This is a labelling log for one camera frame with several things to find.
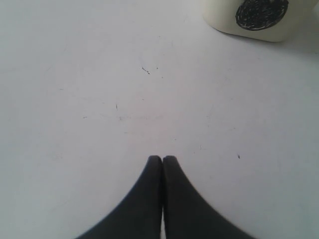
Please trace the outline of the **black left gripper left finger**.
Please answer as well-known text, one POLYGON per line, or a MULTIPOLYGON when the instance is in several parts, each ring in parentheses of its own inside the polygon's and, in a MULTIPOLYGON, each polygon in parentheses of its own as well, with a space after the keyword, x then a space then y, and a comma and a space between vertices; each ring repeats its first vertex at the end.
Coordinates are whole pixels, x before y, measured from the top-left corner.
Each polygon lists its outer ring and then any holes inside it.
POLYGON ((80 239, 159 239, 162 218, 162 160, 150 156, 125 198, 80 239))

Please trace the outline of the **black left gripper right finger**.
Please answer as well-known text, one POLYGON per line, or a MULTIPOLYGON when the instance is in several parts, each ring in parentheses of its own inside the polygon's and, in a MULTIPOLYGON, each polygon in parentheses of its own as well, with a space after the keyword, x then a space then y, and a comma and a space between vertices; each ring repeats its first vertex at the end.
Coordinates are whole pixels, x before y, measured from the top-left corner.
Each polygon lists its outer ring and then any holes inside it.
POLYGON ((251 239, 197 192, 174 156, 162 161, 163 213, 167 239, 251 239))

